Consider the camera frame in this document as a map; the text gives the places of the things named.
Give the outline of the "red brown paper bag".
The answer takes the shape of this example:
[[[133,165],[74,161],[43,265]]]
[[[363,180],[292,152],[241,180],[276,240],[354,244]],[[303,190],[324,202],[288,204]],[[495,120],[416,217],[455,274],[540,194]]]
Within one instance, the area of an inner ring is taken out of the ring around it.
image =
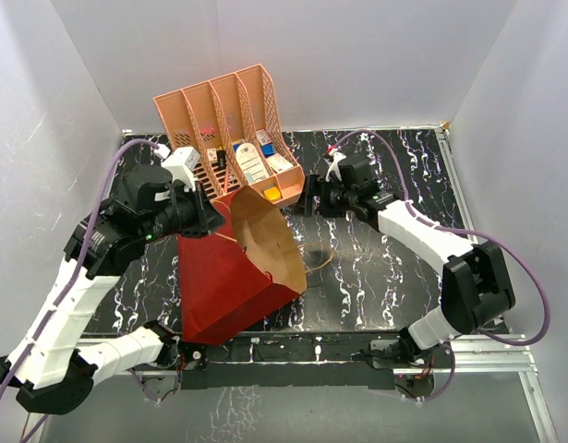
[[[183,338],[219,345],[302,295],[308,270],[280,209],[253,188],[212,204],[224,226],[177,243]]]

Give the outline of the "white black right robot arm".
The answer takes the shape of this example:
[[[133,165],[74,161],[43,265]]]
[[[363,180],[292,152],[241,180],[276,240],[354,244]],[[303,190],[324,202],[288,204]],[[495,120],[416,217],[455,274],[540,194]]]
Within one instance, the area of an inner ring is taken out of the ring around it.
[[[481,329],[514,307],[509,271],[495,242],[474,243],[445,231],[416,211],[405,193],[382,189],[365,158],[334,153],[328,162],[325,175],[307,175],[295,213],[323,218],[353,213],[406,246],[441,277],[438,307],[402,328],[396,341],[386,347],[371,344],[354,359],[369,365],[384,360],[423,365],[433,348]]]

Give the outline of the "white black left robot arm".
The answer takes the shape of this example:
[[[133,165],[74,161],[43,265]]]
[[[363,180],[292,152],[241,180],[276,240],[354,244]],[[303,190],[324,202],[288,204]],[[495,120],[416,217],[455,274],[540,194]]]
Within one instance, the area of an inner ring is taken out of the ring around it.
[[[79,346],[79,339],[148,244],[177,234],[202,238],[224,223],[186,165],[165,161],[126,174],[116,194],[103,199],[71,234],[40,313],[18,347],[0,356],[0,385],[17,389],[16,400],[29,413],[63,415],[125,370],[173,365],[178,339],[157,320],[90,347]]]

